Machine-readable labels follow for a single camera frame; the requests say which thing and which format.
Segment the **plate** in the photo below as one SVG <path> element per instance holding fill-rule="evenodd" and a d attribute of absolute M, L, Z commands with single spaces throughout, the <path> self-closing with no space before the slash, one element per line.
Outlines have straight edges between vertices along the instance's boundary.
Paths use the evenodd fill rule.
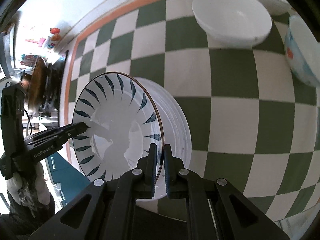
<path fill-rule="evenodd" d="M 149 92 L 159 111 L 164 130 L 164 142 L 170 144 L 172 156 L 180 158 L 186 169 L 191 161 L 191 134 L 187 119 L 173 96 L 159 84 L 140 77 L 135 79 Z M 155 196 L 152 200 L 160 199 L 167 195 L 165 186 L 165 168 L 161 170 L 156 182 Z M 151 199 L 138 199 L 137 201 L 152 201 Z"/>
<path fill-rule="evenodd" d="M 119 178 L 157 145 L 157 178 L 164 156 L 160 115 L 147 90 L 134 78 L 108 72 L 82 90 L 72 123 L 85 122 L 85 133 L 73 137 L 76 157 L 90 181 Z"/>

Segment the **cabinet handle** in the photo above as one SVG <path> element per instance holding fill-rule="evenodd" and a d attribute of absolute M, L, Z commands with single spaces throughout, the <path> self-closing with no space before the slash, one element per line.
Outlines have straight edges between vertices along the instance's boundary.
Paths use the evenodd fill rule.
<path fill-rule="evenodd" d="M 55 169 L 56 169 L 56 165 L 54 165 L 54 159 L 53 159 L 52 156 L 51 156 L 51 162 L 52 162 L 52 167 L 53 167 L 53 169 L 55 170 Z"/>
<path fill-rule="evenodd" d="M 66 200 L 66 198 L 64 197 L 63 191 L 61 191 L 61 195 L 62 195 L 62 199 L 63 199 L 63 200 Z"/>

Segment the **white plate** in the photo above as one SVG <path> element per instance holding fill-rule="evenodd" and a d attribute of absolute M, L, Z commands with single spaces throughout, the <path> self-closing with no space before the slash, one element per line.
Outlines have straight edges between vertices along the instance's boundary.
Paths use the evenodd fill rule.
<path fill-rule="evenodd" d="M 72 123 L 85 122 L 87 131 L 73 138 L 76 157 L 90 181 L 119 178 L 157 145 L 160 175 L 164 133 L 155 103 L 134 78 L 118 72 L 102 74 L 81 92 Z"/>

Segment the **gloved hand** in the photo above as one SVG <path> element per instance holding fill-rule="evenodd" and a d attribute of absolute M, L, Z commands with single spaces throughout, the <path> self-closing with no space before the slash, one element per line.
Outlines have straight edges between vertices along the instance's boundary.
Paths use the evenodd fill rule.
<path fill-rule="evenodd" d="M 19 205 L 27 206 L 33 217 L 37 211 L 45 208 L 50 203 L 50 192 L 43 175 L 41 163 L 37 163 L 36 174 L 25 179 L 15 172 L 13 177 L 7 180 L 7 190 Z"/>

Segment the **kitchen counter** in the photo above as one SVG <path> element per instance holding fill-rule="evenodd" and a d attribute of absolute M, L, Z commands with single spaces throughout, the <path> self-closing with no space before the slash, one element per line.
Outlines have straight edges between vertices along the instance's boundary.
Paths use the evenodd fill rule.
<path fill-rule="evenodd" d="M 320 197 L 320 101 L 286 62 L 289 14 L 273 17 L 262 44 L 229 49 L 199 27 L 191 2 L 135 0 L 88 26 L 71 59 L 66 123 L 95 76 L 120 71 L 150 79 L 187 118 L 189 169 L 227 179 L 273 221 L 311 208 Z M 158 213 L 185 219 L 180 208 L 167 198 L 157 203 Z"/>

